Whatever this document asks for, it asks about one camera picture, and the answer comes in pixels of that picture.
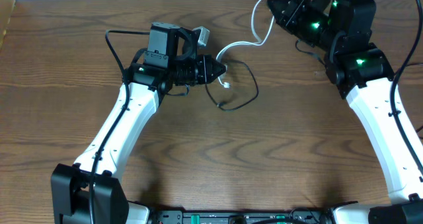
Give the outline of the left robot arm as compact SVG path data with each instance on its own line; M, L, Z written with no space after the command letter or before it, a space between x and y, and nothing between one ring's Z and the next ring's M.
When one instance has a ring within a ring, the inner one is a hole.
M226 67L200 55L210 32L154 22L148 45L122 72L116 103L100 131L71 165L52 173L55 223L150 223L151 210L127 200L120 184L128 158L148 120L174 86L208 85Z

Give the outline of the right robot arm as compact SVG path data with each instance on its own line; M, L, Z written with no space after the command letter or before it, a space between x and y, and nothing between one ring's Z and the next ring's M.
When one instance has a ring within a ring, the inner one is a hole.
M383 170L389 205L348 202L321 223L421 223L422 142L398 90L401 70L371 42L374 0L267 0L276 23L325 52L325 73L362 123Z

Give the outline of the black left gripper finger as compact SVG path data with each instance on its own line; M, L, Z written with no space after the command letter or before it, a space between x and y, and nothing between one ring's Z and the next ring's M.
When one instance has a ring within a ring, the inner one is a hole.
M226 73L226 68L217 68L216 70L213 70L211 73L211 80L215 81L218 80L222 82L222 76Z
M212 57L210 58L210 63L210 69L212 71L226 71L226 66Z

